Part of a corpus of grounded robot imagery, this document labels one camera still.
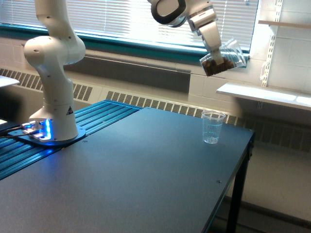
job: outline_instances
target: warning label sticker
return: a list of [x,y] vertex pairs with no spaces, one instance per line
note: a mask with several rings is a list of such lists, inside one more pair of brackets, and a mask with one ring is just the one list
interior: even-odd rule
[[69,106],[69,109],[68,109],[66,115],[70,115],[70,114],[73,114],[73,110],[72,110],[71,106]]

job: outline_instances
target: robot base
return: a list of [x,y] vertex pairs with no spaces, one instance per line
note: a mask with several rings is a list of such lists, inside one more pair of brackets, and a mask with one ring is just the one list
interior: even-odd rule
[[[12,131],[8,135],[14,136],[14,135],[20,135],[20,134],[23,134],[22,130]],[[85,136],[86,136],[86,130],[78,127],[78,135],[76,137],[74,137],[73,139],[66,140],[66,141],[41,142],[41,141],[39,141],[39,140],[37,140],[31,136],[28,136],[28,135],[16,137],[16,139],[23,141],[23,142],[26,142],[26,143],[34,144],[37,146],[42,146],[42,147],[62,148],[62,147],[67,147],[67,146],[85,138]]]

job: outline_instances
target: cable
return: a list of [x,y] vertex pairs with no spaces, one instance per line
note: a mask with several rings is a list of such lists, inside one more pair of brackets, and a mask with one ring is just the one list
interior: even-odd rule
[[33,131],[31,133],[25,133],[25,134],[19,134],[19,135],[13,135],[13,136],[0,136],[0,138],[15,138],[15,137],[22,137],[22,136],[28,136],[28,135],[33,135],[36,133],[39,133],[39,130]]
[[9,133],[9,132],[11,132],[11,131],[20,130],[20,129],[22,129],[21,126],[14,127],[14,128],[10,128],[10,129],[7,129],[7,130],[3,130],[3,131],[0,132],[0,135],[2,135],[2,134],[7,134],[7,133]]

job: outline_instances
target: plastic cup with beads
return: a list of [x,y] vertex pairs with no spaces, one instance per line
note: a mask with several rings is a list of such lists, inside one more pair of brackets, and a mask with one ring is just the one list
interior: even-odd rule
[[228,40],[219,48],[219,51],[223,57],[224,62],[222,63],[217,64],[211,52],[200,60],[207,76],[212,76],[228,69],[246,66],[243,52],[235,39]]

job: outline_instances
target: window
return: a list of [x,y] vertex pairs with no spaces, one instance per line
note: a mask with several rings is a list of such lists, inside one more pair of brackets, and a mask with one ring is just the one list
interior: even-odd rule
[[[147,0],[67,0],[69,17],[77,32],[203,48],[186,23],[179,28],[158,24]],[[214,0],[222,41],[234,37],[250,50],[258,0]],[[35,16],[34,0],[2,0],[0,21],[43,27]]]

